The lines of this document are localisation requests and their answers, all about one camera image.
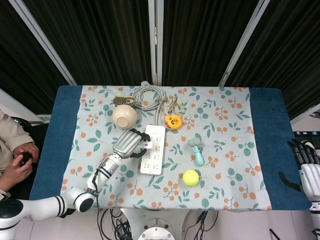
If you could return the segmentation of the person's left hand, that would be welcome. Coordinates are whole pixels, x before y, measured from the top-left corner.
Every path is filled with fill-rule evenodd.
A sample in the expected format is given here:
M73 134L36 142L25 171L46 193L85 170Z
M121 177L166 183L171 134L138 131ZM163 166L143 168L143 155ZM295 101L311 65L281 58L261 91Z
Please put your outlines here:
M39 160L39 153L39 148L34 142L21 144L13 150L14 157L22 155L22 161L24 163L28 160L32 160L33 163L37 163Z

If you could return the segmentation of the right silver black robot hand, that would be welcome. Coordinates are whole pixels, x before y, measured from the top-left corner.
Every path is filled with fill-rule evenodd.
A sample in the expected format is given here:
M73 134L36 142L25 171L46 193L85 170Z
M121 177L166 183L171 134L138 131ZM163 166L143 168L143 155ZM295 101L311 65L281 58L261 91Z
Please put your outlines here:
M294 159L298 167L300 184L289 181L283 172L278 172L280 180L285 186L304 193L311 202L320 201L320 156L314 145L308 141L292 139L287 142L293 151Z

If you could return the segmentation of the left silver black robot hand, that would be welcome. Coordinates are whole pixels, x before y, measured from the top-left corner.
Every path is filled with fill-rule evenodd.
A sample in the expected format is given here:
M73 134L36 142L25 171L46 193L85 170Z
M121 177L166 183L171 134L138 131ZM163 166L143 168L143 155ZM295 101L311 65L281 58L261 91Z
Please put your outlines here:
M140 132L135 128L124 131L112 147L113 153L121 159L141 158L147 149L142 147L139 153L134 152L140 142L150 143L151 138L147 133Z

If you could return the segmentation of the person's right hand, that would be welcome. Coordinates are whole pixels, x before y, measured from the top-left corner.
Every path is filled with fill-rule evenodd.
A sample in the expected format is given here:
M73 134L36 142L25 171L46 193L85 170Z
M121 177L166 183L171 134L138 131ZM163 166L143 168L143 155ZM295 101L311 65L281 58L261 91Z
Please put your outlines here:
M0 177L0 189L4 192L8 192L16 184L24 181L33 171L31 158L20 166L20 162L23 160L23 155L18 155L5 169L4 173Z

